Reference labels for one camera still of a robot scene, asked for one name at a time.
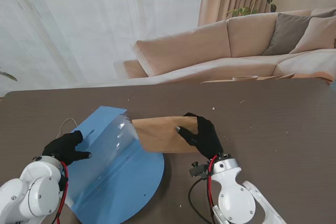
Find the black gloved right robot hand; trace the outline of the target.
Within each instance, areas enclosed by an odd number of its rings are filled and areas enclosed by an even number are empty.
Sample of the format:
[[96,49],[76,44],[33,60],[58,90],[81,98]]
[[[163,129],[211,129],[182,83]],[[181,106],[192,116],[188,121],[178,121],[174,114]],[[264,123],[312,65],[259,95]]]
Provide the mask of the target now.
[[178,134],[190,146],[195,146],[208,160],[211,160],[215,155],[222,156],[224,150],[217,136],[214,124],[210,120],[193,113],[186,113],[184,116],[197,118],[198,133],[194,134],[182,126],[177,126],[176,131]]

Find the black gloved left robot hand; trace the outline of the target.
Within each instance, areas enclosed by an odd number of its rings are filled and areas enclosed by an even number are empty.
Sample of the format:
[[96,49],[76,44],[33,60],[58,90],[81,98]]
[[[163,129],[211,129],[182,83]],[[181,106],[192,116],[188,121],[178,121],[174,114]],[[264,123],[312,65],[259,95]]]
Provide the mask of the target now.
[[71,165],[75,161],[89,159],[92,156],[90,152],[76,150],[76,147],[82,143],[82,141],[83,136],[80,131],[66,133],[46,145],[42,156],[51,156],[63,162],[66,166]]

